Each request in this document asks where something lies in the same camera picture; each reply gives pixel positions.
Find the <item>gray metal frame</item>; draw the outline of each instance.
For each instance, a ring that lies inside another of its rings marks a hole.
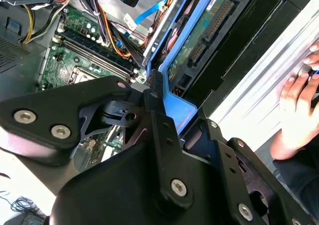
[[[319,37],[319,0],[311,0],[235,89],[210,115],[225,139],[243,139],[253,151],[280,128],[279,96]]]

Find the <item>green circuit board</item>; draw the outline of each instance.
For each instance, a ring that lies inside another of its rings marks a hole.
[[[72,31],[83,36],[94,37],[96,40],[100,38],[98,24],[89,19],[84,12],[68,6],[64,25]]]
[[[49,50],[47,62],[40,81],[40,85],[43,86],[43,88],[56,88],[68,85],[74,67],[82,68],[83,71],[96,77],[115,75],[54,42]]]
[[[194,51],[194,47],[199,41],[200,37],[203,35],[205,30],[208,28],[210,22],[213,20],[214,16],[217,14],[218,10],[222,6],[225,0],[211,0],[208,4],[206,10],[202,14],[201,18],[197,22],[191,34],[188,36],[184,45],[178,52],[175,60],[168,68],[168,80],[171,82],[175,76],[178,74],[179,68],[185,63],[187,58]]]

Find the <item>blue plastic bracket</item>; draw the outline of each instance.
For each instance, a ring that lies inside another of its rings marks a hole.
[[[184,0],[183,4],[180,6],[180,10],[183,7],[186,0]],[[180,51],[181,47],[185,43],[187,37],[191,33],[192,29],[198,22],[199,18],[201,17],[202,13],[206,9],[208,3],[210,0],[200,0],[193,11],[192,15],[190,16],[188,22],[186,23],[183,31],[179,35],[175,45],[173,46],[172,50],[167,55],[166,59],[164,60],[163,64],[160,66],[159,71],[163,75],[163,101],[165,105],[165,110],[167,116],[171,117],[174,120],[176,130],[178,134],[181,133],[181,131],[185,128],[185,126],[190,122],[190,120],[194,117],[194,115],[197,112],[197,107],[193,105],[192,103],[187,102],[186,100],[178,97],[177,95],[171,93],[169,89],[169,83],[168,83],[168,74],[167,70],[174,58],[176,57],[177,53]],[[170,24],[170,27],[173,25],[174,21],[176,20],[176,17],[172,20],[172,23]],[[156,54],[156,52],[151,57],[149,63],[148,63],[148,74],[150,74],[151,71],[151,62]]]

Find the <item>silver screw head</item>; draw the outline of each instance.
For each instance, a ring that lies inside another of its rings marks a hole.
[[[296,220],[296,219],[292,219],[293,225],[301,225],[301,223]]]
[[[246,205],[239,204],[238,210],[244,219],[246,219],[247,221],[250,221],[250,222],[253,220],[253,214],[251,213],[250,209]]]
[[[51,134],[58,139],[66,139],[68,137],[70,137],[71,135],[71,130],[64,126],[64,125],[55,125],[52,129],[51,129]]]
[[[30,124],[36,120],[35,113],[29,110],[19,110],[14,113],[13,117],[16,122],[19,122],[21,124]]]
[[[126,85],[123,84],[122,82],[118,82],[118,86],[120,86],[121,88],[125,89],[126,88]]]
[[[185,197],[187,194],[187,188],[185,184],[179,179],[174,179],[171,182],[171,189],[180,197]]]
[[[218,125],[214,121],[210,121],[210,125],[213,126],[214,128],[218,127]]]
[[[156,93],[154,93],[154,92],[151,92],[150,94],[151,94],[151,96],[153,96],[154,98],[158,98],[158,97],[159,97],[158,94],[156,94]]]
[[[237,140],[237,144],[238,144],[240,147],[242,147],[242,148],[245,147],[245,144],[244,144],[242,141],[240,141],[240,140]]]

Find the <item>fingernail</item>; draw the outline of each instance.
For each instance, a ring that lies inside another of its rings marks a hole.
[[[312,76],[312,79],[319,79],[319,74],[314,74],[314,75]]]
[[[300,75],[300,77],[301,77],[301,78],[306,78],[306,77],[308,77],[308,73],[303,72],[303,73]]]
[[[306,63],[309,63],[311,60],[310,60],[310,58],[305,58],[304,60],[303,60],[303,62],[306,64]]]
[[[318,46],[316,44],[310,46],[310,51],[315,52],[318,49]]]

